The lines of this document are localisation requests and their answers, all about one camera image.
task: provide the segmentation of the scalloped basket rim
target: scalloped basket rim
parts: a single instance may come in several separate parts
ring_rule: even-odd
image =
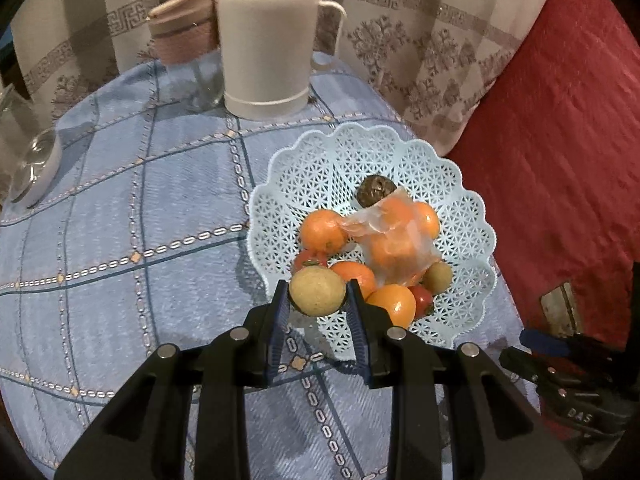
[[[355,127],[361,131],[365,131],[365,132],[371,132],[373,130],[386,130],[388,131],[393,137],[394,137],[394,142],[400,142],[402,144],[423,144],[425,147],[428,146],[428,150],[430,150],[430,156],[434,158],[434,160],[437,160],[438,162],[444,162],[447,165],[450,165],[452,168],[455,169],[456,173],[459,175],[460,177],[460,188],[462,189],[462,191],[464,192],[465,195],[467,196],[472,196],[474,197],[479,205],[480,205],[480,211],[478,214],[478,224],[480,226],[482,226],[484,229],[486,229],[490,235],[491,235],[491,244],[488,245],[487,247],[487,253],[488,256],[486,257],[477,257],[475,258],[475,260],[481,264],[483,264],[483,267],[485,267],[485,269],[488,271],[490,277],[491,277],[491,287],[485,289],[482,292],[482,295],[478,296],[475,301],[480,301],[481,300],[481,306],[482,306],[482,313],[481,316],[478,319],[478,322],[475,323],[475,325],[473,325],[472,327],[469,328],[465,328],[464,330],[460,331],[460,332],[456,332],[455,336],[453,336],[452,341],[447,341],[447,347],[448,348],[453,348],[453,339],[463,335],[465,333],[469,333],[472,330],[474,330],[476,327],[478,327],[481,323],[482,320],[484,319],[484,316],[486,314],[486,305],[485,305],[485,301],[486,298],[489,297],[489,295],[494,291],[496,285],[497,285],[497,275],[495,272],[495,269],[493,268],[493,266],[489,263],[489,259],[491,257],[491,255],[494,253],[495,251],[495,247],[497,244],[497,236],[495,233],[494,228],[491,226],[491,224],[489,224],[486,221],[486,205],[484,204],[484,199],[480,196],[480,194],[478,194],[477,192],[470,190],[470,189],[465,189],[464,185],[463,185],[463,177],[462,177],[462,170],[460,170],[460,167],[453,162],[452,160],[448,159],[448,158],[442,158],[440,157],[436,151],[433,149],[433,146],[431,146],[427,141],[422,140],[422,139],[410,139],[410,140],[402,140],[400,138],[400,135],[398,134],[398,132],[393,129],[391,126],[388,126],[388,124],[377,124],[377,125],[373,125],[370,126],[369,128],[366,128],[364,126],[361,126],[358,123],[354,123],[354,122],[347,122],[347,123],[342,123],[340,124],[334,131],[332,131],[332,133],[330,134],[326,134],[324,132],[322,132],[321,130],[318,129],[310,129],[307,130],[306,132],[303,132],[297,139],[296,142],[294,142],[291,146],[285,146],[284,148],[281,148],[279,150],[277,150],[275,153],[273,153],[273,155],[271,156],[271,160],[269,161],[269,165],[267,168],[267,177],[264,183],[262,184],[258,184],[258,186],[254,187],[254,190],[252,190],[251,195],[249,197],[249,231],[247,233],[247,237],[246,237],[246,243],[247,243],[247,252],[249,254],[249,259],[252,263],[252,265],[254,266],[254,268],[256,269],[256,271],[258,272],[258,274],[260,274],[260,277],[264,283],[265,289],[266,289],[266,294],[267,297],[271,296],[273,294],[273,290],[271,290],[270,287],[270,283],[269,283],[269,279],[267,276],[267,273],[263,271],[261,264],[256,260],[256,257],[254,255],[254,251],[252,249],[252,240],[253,240],[253,236],[255,235],[255,222],[252,221],[252,211],[254,210],[254,201],[256,199],[256,197],[260,194],[260,192],[267,188],[270,185],[271,182],[271,178],[273,177],[273,172],[274,172],[274,167],[279,159],[280,156],[282,156],[283,153],[286,152],[294,152],[295,150],[298,149],[298,147],[306,141],[307,137],[313,135],[313,134],[320,134],[325,138],[332,138],[335,137],[336,134],[338,134],[339,132],[341,132],[341,130],[347,129],[349,127]]]

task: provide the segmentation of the thermos base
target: thermos base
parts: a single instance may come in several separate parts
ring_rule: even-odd
[[[295,114],[309,101],[309,87],[290,98],[279,101],[249,102],[237,99],[225,92],[225,107],[233,115],[249,121],[265,121]]]

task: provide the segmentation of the red tomato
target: red tomato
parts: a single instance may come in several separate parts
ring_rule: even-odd
[[[320,251],[314,251],[312,249],[302,249],[291,264],[291,273],[295,274],[303,267],[310,267],[314,265],[327,267],[326,259],[326,253],[321,253]]]
[[[409,290],[415,298],[414,320],[433,314],[433,295],[421,285],[412,285]]]

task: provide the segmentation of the plastic bag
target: plastic bag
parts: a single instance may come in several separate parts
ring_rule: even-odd
[[[415,285],[441,259],[414,201],[402,187],[345,218],[342,228],[362,247],[378,286]]]

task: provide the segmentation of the thermos handle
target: thermos handle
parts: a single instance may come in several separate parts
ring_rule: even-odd
[[[332,0],[320,0],[318,3],[320,7],[333,7],[340,11],[340,24],[338,25],[338,32],[335,35],[335,47],[334,47],[334,55],[332,60],[329,63],[317,63],[311,59],[311,66],[314,70],[329,70],[338,59],[338,46],[340,45],[340,37],[342,35],[342,26],[344,25],[344,20],[347,19],[347,12],[344,10],[344,7],[341,6],[338,2],[334,2]]]

